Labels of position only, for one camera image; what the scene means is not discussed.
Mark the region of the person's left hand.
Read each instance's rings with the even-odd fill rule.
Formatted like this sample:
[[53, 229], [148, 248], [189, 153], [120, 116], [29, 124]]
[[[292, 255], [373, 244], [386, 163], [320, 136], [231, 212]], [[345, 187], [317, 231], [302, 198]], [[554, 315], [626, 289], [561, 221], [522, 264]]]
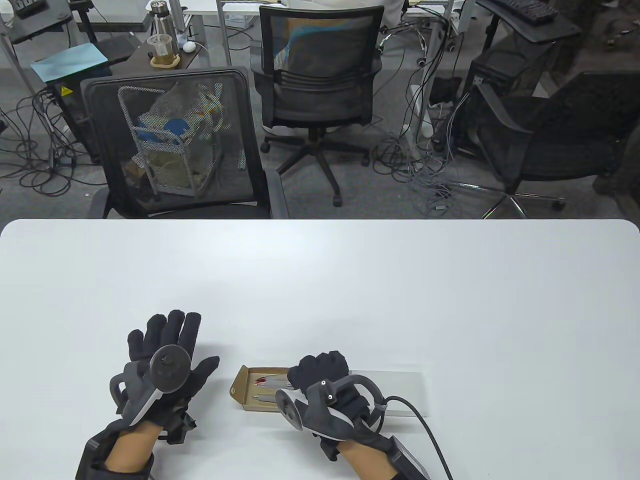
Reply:
[[129, 361], [109, 383], [119, 415], [110, 430], [128, 432], [143, 422], [168, 435], [195, 429], [189, 404], [220, 363], [210, 356], [192, 366], [201, 320], [197, 312], [172, 310], [152, 316], [145, 331], [128, 334]]

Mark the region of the person's right hand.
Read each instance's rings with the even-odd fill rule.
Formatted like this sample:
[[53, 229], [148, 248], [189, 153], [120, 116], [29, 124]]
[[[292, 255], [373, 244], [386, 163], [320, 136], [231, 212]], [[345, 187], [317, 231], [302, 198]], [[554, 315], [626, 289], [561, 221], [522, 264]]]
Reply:
[[380, 389], [369, 378], [350, 374], [338, 350], [304, 357], [287, 379], [292, 388], [276, 392], [279, 412], [295, 429], [320, 438], [331, 461], [349, 441], [384, 454], [396, 450], [393, 439], [373, 429], [386, 409]]

